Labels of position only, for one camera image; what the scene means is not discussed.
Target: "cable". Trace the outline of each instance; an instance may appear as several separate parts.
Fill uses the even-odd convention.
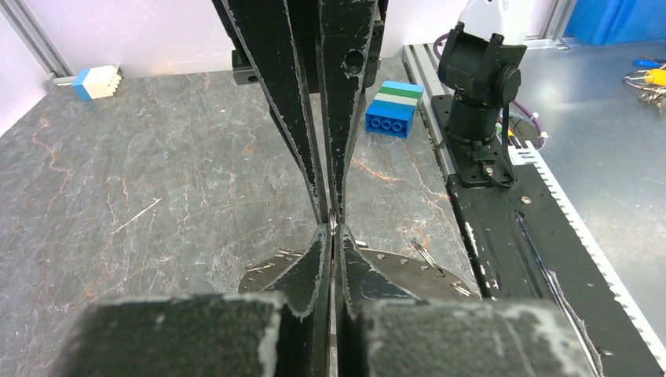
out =
[[[516,175],[514,172],[514,164],[511,163],[511,157],[509,156],[509,105],[504,106],[502,114],[502,155],[509,165],[509,183],[502,183],[494,178],[491,174],[488,174],[488,172],[485,171],[486,166],[483,164],[481,165],[481,172],[486,177],[486,179],[488,179],[488,181],[492,182],[494,185],[505,189],[510,189],[516,182]]]
[[[440,35],[439,38],[435,39],[435,42],[433,44],[433,53],[437,57],[437,59],[441,59],[441,53],[439,52],[439,47],[446,39],[448,38],[448,33]],[[543,125],[539,121],[539,114],[536,112],[531,112],[523,103],[519,102],[518,100],[513,102],[514,105],[520,111],[525,114],[526,117],[529,118],[530,122],[534,125],[534,128],[536,128],[536,132],[539,133],[539,145],[537,145],[537,149],[541,149],[546,145],[546,140],[550,138],[548,136],[548,133],[546,130],[543,128]]]
[[[439,52],[439,46],[448,38],[448,33],[441,35],[439,38],[435,39],[433,44],[433,53],[438,59],[441,59],[441,53]]]
[[[539,121],[539,114],[536,112],[531,112],[522,102],[514,100],[513,104],[523,113],[526,117],[529,118],[529,121],[532,122],[536,132],[539,133],[539,145],[537,149],[541,149],[546,145],[546,140],[550,138],[548,133],[543,128],[541,121]]]

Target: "blue and white lego brick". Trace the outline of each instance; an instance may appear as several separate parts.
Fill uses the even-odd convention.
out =
[[[117,65],[84,69],[76,75],[71,88],[81,101],[90,101],[115,94],[122,78]]]
[[[382,86],[385,86],[386,88],[391,88],[391,89],[399,89],[399,90],[407,90],[409,92],[416,92],[416,93],[419,94],[418,106],[420,107],[421,104],[423,103],[423,91],[425,90],[425,88],[423,88],[423,86],[420,86],[419,84],[410,84],[410,83],[406,83],[406,82],[395,82],[395,81],[385,81],[382,84]]]
[[[406,139],[412,130],[416,107],[386,101],[373,101],[365,112],[365,129]]]

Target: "metal plate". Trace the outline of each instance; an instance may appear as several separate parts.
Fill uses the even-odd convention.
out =
[[[445,275],[439,277],[437,271],[425,261],[402,254],[367,248],[361,248],[360,252],[370,259],[389,280],[420,298],[477,298],[456,275],[445,270]],[[249,266],[248,272],[240,280],[238,292],[257,292],[264,289],[284,270],[294,264],[299,255],[298,251],[278,251],[273,258]]]
[[[620,277],[615,272],[615,269],[610,264],[610,261],[604,254],[603,250],[597,244],[595,238],[590,233],[590,230],[585,225],[583,219],[578,215],[576,208],[573,206],[569,198],[564,193],[564,190],[558,183],[557,179],[551,172],[546,162],[539,151],[534,148],[534,145],[527,141],[527,148],[516,149],[509,147],[509,153],[514,165],[533,164],[541,174],[543,182],[545,182],[551,195],[558,201],[558,205],[562,209],[562,213],[569,220],[569,224],[576,231],[580,238],[580,242],[585,246],[587,252],[595,261],[599,272],[602,273],[610,290],[615,294],[615,301],[622,305],[622,309],[629,316],[629,319],[639,331],[643,341],[646,343],[653,356],[657,359],[660,367],[666,369],[666,347],[661,342],[657,334],[650,326],[641,309],[629,294],[629,291],[620,280]]]

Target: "marble tabletop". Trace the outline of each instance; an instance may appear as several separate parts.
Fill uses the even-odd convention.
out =
[[[399,60],[368,98],[387,79],[407,81]],[[235,291],[316,228],[260,88],[230,72],[125,79],[91,102],[57,89],[0,138],[0,177],[0,375],[48,374],[99,298]],[[475,287],[421,119],[407,140],[360,132],[347,195],[357,239],[416,256],[415,237]]]

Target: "circular metal plate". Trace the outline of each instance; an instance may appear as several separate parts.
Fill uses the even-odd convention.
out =
[[[363,254],[394,284],[423,299],[476,298],[457,276],[444,270],[444,276],[425,261],[386,251],[361,248]],[[273,258],[248,267],[240,280],[239,293],[257,292],[267,287],[300,257],[298,252],[279,251]]]
[[[238,293],[259,292],[300,258],[300,253],[278,251],[267,261],[249,266],[238,285]]]

